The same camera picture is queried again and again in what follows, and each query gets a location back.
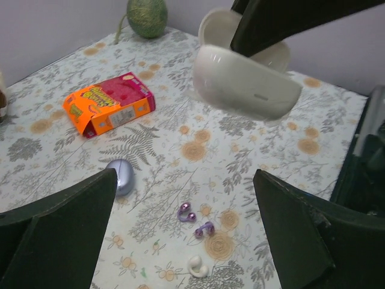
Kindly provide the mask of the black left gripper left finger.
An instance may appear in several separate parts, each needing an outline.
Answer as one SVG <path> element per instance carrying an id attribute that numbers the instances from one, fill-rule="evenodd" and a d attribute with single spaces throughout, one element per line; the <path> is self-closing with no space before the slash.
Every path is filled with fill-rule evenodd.
<path id="1" fill-rule="evenodd" d="M 1 288 L 90 288 L 116 188 L 105 169 L 1 213 Z"/>

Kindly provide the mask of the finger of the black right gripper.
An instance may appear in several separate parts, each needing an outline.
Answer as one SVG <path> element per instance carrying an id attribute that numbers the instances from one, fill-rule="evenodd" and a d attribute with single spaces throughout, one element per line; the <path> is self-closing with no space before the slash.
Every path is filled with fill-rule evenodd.
<path id="1" fill-rule="evenodd" d="M 298 33 L 383 4 L 383 0 L 246 0 L 231 10 L 241 20 L 232 51 L 251 57 Z"/>

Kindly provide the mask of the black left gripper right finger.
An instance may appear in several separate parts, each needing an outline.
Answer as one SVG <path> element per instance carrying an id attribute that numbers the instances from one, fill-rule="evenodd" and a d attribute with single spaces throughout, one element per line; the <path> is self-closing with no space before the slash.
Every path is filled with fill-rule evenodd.
<path id="1" fill-rule="evenodd" d="M 282 288 L 384 288 L 384 219 L 306 193 L 274 175 L 253 178 Z"/>

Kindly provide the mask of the white clip earbud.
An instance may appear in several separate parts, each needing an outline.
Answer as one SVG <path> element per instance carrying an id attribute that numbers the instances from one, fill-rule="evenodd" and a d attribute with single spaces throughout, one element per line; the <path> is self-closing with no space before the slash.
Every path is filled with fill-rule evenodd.
<path id="1" fill-rule="evenodd" d="M 208 266 L 202 263 L 202 258 L 198 255 L 193 256 L 188 260 L 187 270 L 195 278 L 205 278 L 209 274 Z"/>

